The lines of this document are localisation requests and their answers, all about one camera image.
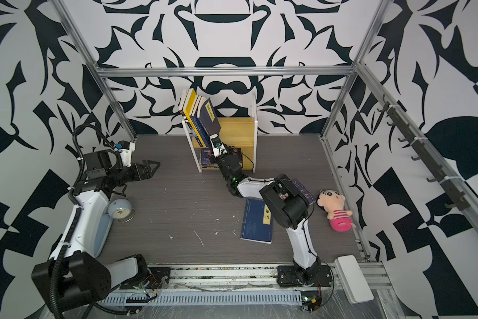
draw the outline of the small wooden bookshelf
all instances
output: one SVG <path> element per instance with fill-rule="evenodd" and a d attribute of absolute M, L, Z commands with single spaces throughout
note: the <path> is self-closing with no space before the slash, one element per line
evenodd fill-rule
<path fill-rule="evenodd" d="M 257 119 L 257 105 L 256 105 L 256 93 L 253 93 L 253 104 L 248 111 L 248 115 L 251 117 L 220 117 L 219 125 L 221 125 L 221 131 L 219 132 L 219 138 L 228 146 L 235 146 L 241 148 L 242 153 L 242 167 L 244 169 L 252 169 L 255 172 L 256 158 L 257 158 L 257 131 L 258 131 L 258 119 Z M 201 173 L 203 169 L 200 163 L 200 152 L 203 147 L 198 145 L 198 142 L 191 136 L 190 129 L 187 124 L 182 120 L 182 127 L 186 133 L 191 152 L 193 153 L 194 161 L 197 164 L 198 171 Z"/>

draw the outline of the black and white patterned wall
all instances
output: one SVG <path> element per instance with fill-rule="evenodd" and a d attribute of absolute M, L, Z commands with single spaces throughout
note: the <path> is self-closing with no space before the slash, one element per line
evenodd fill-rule
<path fill-rule="evenodd" d="M 44 304 L 31 271 L 70 216 L 71 136 L 82 123 L 127 139 L 51 5 L 0 0 L 0 318 L 25 318 Z M 89 129 L 78 140 L 85 151 L 102 147 Z"/>
<path fill-rule="evenodd" d="M 109 84 L 137 134 L 184 134 L 182 90 L 210 97 L 218 116 L 248 116 L 257 93 L 264 133 L 320 133 L 343 85 L 343 75 L 114 78 Z"/>
<path fill-rule="evenodd" d="M 478 1 L 395 0 L 367 67 L 478 194 Z M 478 316 L 478 234 L 356 80 L 329 143 L 411 316 Z"/>
<path fill-rule="evenodd" d="M 350 65 L 379 0 L 66 1 L 102 67 Z M 258 93 L 265 133 L 320 133 L 343 77 L 113 79 L 139 133 L 183 134 L 184 88 L 219 116 L 246 116 Z"/>

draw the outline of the pink plush toy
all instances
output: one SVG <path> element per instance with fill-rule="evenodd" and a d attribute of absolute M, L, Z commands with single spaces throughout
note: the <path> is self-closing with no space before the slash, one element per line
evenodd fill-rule
<path fill-rule="evenodd" d="M 328 219 L 331 228 L 337 232 L 348 231 L 354 225 L 349 216 L 352 216 L 352 211 L 344 210 L 345 196 L 340 195 L 336 190 L 321 191 L 317 205 L 324 208 L 328 213 Z"/>

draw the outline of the robotic arm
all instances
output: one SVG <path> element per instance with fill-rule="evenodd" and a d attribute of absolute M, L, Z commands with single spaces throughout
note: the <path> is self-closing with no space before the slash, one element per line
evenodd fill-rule
<path fill-rule="evenodd" d="M 294 186 L 287 175 L 270 179 L 253 179 L 242 171 L 233 146 L 222 143 L 217 134 L 212 135 L 212 151 L 230 194 L 265 201 L 274 220 L 287 230 L 293 249 L 296 276 L 303 285 L 317 280 L 320 260 L 313 249 L 308 232 L 308 200 Z"/>
<path fill-rule="evenodd" d="M 83 155 L 77 135 L 86 127 L 94 129 L 109 149 Z M 108 266 L 95 258 L 101 253 L 112 223 L 107 214 L 109 200 L 112 193 L 120 194 L 113 189 L 123 186 L 120 195 L 125 196 L 126 183 L 151 178 L 161 165 L 150 160 L 131 163 L 134 143 L 110 144 L 101 131 L 90 124 L 77 127 L 73 141 L 80 156 L 80 173 L 68 194 L 74 203 L 72 213 L 49 260 L 36 265 L 31 273 L 40 295 L 57 319 L 63 318 L 65 310 L 104 299 L 118 284 L 136 285 L 149 275 L 140 254 Z M 116 157 L 115 165 L 109 153 Z"/>

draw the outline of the doll face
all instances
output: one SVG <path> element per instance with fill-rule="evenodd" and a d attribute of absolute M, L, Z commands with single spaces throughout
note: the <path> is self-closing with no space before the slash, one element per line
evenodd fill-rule
<path fill-rule="evenodd" d="M 336 190 L 325 190 L 319 195 L 318 204 L 323 206 L 324 209 L 329 211 L 343 209 L 345 196 L 338 193 Z"/>

